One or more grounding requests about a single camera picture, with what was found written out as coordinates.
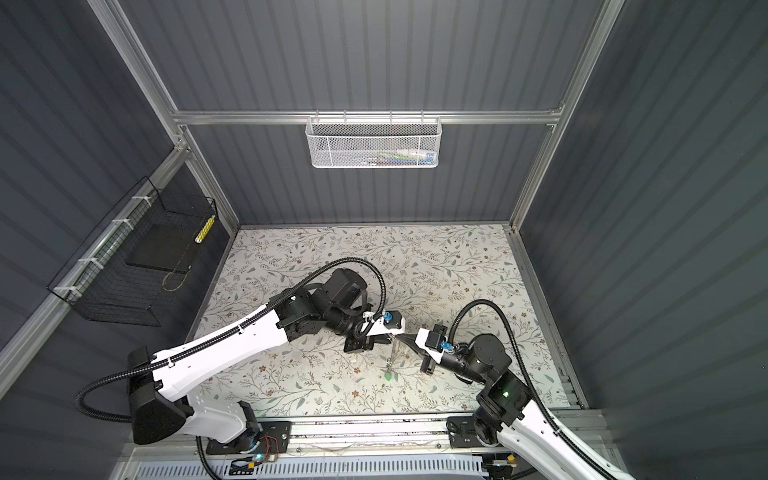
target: black mounting plate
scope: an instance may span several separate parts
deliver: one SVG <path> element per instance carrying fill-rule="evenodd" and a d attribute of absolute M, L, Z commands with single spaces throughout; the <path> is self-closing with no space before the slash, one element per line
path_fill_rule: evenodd
<path fill-rule="evenodd" d="M 452 449 L 470 449 L 484 446 L 475 433 L 475 420 L 470 415 L 448 417 L 445 420 Z"/>
<path fill-rule="evenodd" d="M 279 453 L 288 451 L 290 422 L 259 422 L 259 424 L 264 433 L 277 440 L 277 451 Z M 273 452 L 274 442 L 272 439 L 270 439 L 270 445 L 270 452 Z M 238 448 L 237 442 L 219 443 L 216 440 L 209 440 L 205 452 L 208 455 L 239 455 L 240 449 Z M 266 443 L 259 445 L 259 448 L 254 453 L 266 453 Z"/>

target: yellow marker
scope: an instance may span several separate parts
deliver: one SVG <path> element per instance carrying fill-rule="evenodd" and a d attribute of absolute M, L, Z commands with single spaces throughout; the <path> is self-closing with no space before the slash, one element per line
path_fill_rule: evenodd
<path fill-rule="evenodd" d="M 205 223 L 205 227 L 203 227 L 203 229 L 200 230 L 200 233 L 197 234 L 197 237 L 195 237 L 195 243 L 203 243 L 203 239 L 208 235 L 208 232 L 210 232 L 210 228 L 214 225 L 214 221 L 216 221 L 216 215 L 211 215 Z"/>

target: robotic arm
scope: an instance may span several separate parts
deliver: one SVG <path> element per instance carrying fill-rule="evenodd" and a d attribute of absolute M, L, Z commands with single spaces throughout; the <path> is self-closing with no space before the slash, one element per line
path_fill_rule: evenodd
<path fill-rule="evenodd" d="M 554 418 L 536 392 L 508 369 L 511 358 L 496 336 L 482 334 L 469 343 L 451 343 L 452 334 L 469 307 L 477 302 L 492 303 L 479 300 L 465 307 L 449 337 L 441 325 L 432 330 L 420 329 L 415 335 L 405 334 L 398 312 L 385 312 L 382 306 L 376 313 L 370 311 L 367 284 L 356 272 L 337 269 L 325 283 L 308 284 L 343 260 L 364 263 L 374 270 L 382 286 L 383 304 L 386 288 L 375 267 L 362 259 L 337 260 L 223 329 L 152 356 L 146 348 L 135 350 L 128 357 L 130 370 L 87 386 L 76 397 L 76 407 L 94 418 L 130 422 L 134 442 L 139 445 L 180 432 L 215 439 L 235 452 L 260 452 L 266 434 L 261 432 L 247 402 L 219 402 L 192 389 L 258 352 L 326 327 L 346 337 L 346 353 L 370 350 L 376 343 L 390 343 L 397 338 L 423 355 L 423 372 L 431 374 L 440 366 L 467 383 L 485 384 L 477 397 L 480 406 L 472 416 L 478 439 L 486 445 L 501 444 L 518 453 L 551 480 L 633 478 L 600 457 Z M 360 297 L 361 305 L 353 309 Z M 503 313 L 493 307 L 511 336 Z M 516 359 L 530 384 L 512 340 Z M 123 378 L 129 379 L 130 416 L 109 414 L 85 404 L 88 392 Z"/>

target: floral patterned surface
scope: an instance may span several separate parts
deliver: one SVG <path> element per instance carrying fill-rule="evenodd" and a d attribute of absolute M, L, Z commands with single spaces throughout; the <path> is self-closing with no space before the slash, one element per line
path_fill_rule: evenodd
<path fill-rule="evenodd" d="M 309 272 L 341 257 L 365 257 L 381 270 L 388 310 L 399 310 L 406 332 L 449 325 L 478 298 L 504 309 L 536 388 L 550 408 L 568 406 L 551 354 L 500 225 L 241 230 L 232 246 L 196 338 L 232 323 Z M 369 302 L 379 285 L 363 266 Z M 317 281 L 324 281 L 321 276 Z M 492 310 L 479 306 L 463 319 L 456 339 L 505 333 Z M 219 373 L 199 388 L 217 399 L 247 400 L 259 416 L 473 410 L 480 390 L 440 369 L 428 376 L 421 359 L 396 343 L 389 380 L 389 345 L 343 353 L 344 338 L 325 330 L 266 350 Z M 515 362 L 512 369 L 519 375 Z"/>

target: wire basket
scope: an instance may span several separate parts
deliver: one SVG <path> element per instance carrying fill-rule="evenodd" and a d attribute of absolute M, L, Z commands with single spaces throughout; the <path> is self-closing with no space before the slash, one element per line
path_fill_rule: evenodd
<path fill-rule="evenodd" d="M 442 125 L 306 122 L 312 166 L 317 168 L 434 168 Z"/>
<path fill-rule="evenodd" d="M 58 283 L 59 272 L 48 289 L 88 320 L 160 326 L 216 217 L 213 199 L 152 190 L 112 220 L 118 227 L 92 257 L 76 260 L 82 265 L 70 285 Z"/>

